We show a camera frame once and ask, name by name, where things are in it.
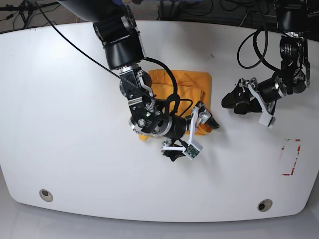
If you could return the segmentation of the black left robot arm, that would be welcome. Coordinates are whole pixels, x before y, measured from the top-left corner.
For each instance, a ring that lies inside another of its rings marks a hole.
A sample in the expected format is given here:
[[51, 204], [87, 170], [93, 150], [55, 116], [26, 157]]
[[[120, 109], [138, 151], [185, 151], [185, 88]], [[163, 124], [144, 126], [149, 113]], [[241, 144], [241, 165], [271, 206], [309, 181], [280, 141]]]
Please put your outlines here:
[[234, 113], [265, 113], [274, 118], [277, 101], [286, 95], [302, 93], [310, 85], [310, 63], [308, 58], [308, 6], [305, 0], [275, 1], [277, 29], [282, 33], [279, 50], [281, 67], [271, 65], [265, 59], [266, 51], [260, 52], [257, 38], [265, 33], [265, 46], [268, 48], [269, 36], [266, 22], [249, 36], [252, 39], [258, 62], [249, 69], [263, 64], [274, 73], [271, 78], [262, 82], [255, 79], [240, 79], [234, 90], [221, 101], [225, 109]]

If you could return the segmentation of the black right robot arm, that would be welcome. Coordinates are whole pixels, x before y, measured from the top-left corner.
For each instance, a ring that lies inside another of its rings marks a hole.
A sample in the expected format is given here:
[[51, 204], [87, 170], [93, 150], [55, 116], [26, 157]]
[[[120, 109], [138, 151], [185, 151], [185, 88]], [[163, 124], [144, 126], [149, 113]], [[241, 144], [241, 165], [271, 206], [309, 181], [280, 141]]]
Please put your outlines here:
[[157, 63], [157, 60], [145, 55], [130, 7], [120, 0], [63, 0], [61, 4], [93, 24], [110, 71], [120, 71], [120, 91], [128, 100], [132, 130], [143, 136], [164, 137], [161, 152], [171, 161], [184, 156], [194, 159], [202, 150], [194, 138], [199, 124], [213, 129], [219, 128], [219, 124], [203, 102], [191, 103], [189, 115], [177, 112], [181, 98], [171, 70], [167, 73], [172, 81], [172, 93], [164, 100], [155, 97], [151, 77], [139, 63], [143, 60]]

